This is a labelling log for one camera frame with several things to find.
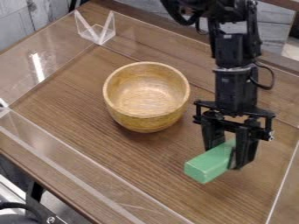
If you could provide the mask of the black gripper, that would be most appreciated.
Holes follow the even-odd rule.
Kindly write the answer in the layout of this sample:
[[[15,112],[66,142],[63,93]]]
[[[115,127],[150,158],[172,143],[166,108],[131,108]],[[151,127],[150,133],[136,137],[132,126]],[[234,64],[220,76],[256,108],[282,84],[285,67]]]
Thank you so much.
[[[255,160],[259,141],[272,138],[275,113],[258,107],[258,89],[271,89],[258,82],[258,67],[215,69],[215,100],[198,100],[194,122],[202,127],[208,151],[228,140],[228,169],[240,170]]]

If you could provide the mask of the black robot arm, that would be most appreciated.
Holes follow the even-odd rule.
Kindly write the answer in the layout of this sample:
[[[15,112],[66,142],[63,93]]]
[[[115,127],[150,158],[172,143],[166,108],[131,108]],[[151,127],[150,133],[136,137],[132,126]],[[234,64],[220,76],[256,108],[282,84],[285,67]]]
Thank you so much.
[[[272,84],[259,81],[258,57],[262,38],[258,29],[256,0],[160,0],[175,22],[200,25],[207,19],[211,57],[215,59],[215,99],[195,102],[194,121],[202,126],[204,147],[224,143],[235,134],[236,143],[228,167],[239,169],[255,159],[258,144],[272,138],[275,114],[258,106],[258,90]]]

